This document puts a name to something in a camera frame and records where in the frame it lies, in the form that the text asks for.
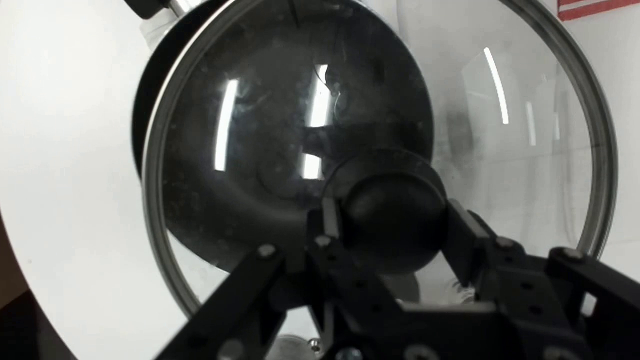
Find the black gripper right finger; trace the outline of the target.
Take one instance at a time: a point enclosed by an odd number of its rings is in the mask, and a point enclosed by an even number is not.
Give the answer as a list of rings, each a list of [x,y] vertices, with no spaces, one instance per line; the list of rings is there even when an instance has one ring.
[[[532,255],[457,200],[443,248],[457,279],[493,302],[520,360],[640,360],[640,282],[576,248]]]

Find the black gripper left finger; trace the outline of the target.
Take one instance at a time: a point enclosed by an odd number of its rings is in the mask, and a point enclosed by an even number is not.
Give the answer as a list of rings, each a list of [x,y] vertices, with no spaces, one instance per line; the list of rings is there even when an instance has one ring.
[[[320,332],[320,360],[374,360],[364,334],[370,273],[340,243],[343,219],[338,202],[324,200],[308,211],[302,241],[249,251],[157,360],[266,360],[302,306]]]

